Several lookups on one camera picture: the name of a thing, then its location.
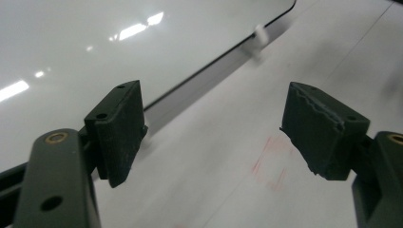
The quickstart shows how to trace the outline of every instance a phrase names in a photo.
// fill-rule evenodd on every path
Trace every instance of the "screw hole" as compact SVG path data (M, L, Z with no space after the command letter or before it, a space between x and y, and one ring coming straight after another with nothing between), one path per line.
M401 135L390 135L389 139L393 142L403 145L403 136Z
M63 142L68 136L66 132L58 132L47 136L45 142L48 144L56 144Z
M61 197L51 197L46 199L41 205L41 210L44 212L54 210L62 204L62 201L63 199Z
M106 118L106 117L107 117L107 115L106 115L105 113L102 113L102 114L97 115L97 118L98 118L98 119L104 119L104 118Z
M348 116L348 117L347 117L347 120L349 120L349 121L356 121L356 117L354 117L354 116Z

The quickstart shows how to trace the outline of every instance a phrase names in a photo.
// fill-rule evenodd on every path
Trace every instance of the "red marking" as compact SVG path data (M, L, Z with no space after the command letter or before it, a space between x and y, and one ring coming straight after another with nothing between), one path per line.
M283 168L281 171L281 174L278 177L278 181L275 184L273 184L272 182L268 182L268 184L271 186L273 191L278 191L283 187L285 174L286 174L286 169Z
M271 137L269 137L269 139L267 139L266 145L264 146L263 150L261 151L258 161L256 161L255 165L252 168L252 173L255 175L257 175L257 173L259 172L259 167L260 167L261 161L263 160L264 155L265 155L264 152L266 151L267 147L269 146L271 139L272 139Z

